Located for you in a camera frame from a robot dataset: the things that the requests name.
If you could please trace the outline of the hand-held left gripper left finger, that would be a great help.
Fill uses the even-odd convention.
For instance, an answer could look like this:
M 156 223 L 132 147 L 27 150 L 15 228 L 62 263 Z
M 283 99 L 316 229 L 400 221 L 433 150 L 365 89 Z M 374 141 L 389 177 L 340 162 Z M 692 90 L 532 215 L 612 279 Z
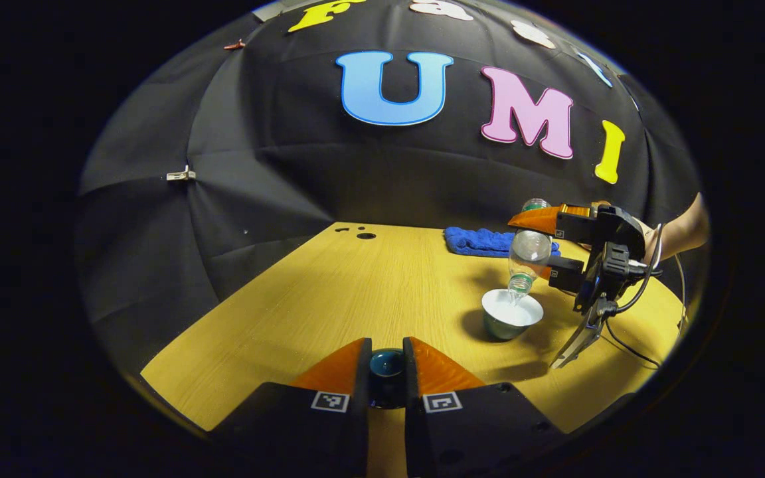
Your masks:
M 259 384 L 209 437 L 237 477 L 364 477 L 369 453 L 368 338 L 292 383 Z

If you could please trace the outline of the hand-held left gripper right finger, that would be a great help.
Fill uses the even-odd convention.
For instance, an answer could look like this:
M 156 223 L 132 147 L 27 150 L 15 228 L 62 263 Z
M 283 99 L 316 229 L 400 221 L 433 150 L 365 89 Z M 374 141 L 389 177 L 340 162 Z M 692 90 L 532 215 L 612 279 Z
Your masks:
M 402 350 L 410 477 L 522 477 L 564 441 L 515 385 L 487 384 L 415 337 Z

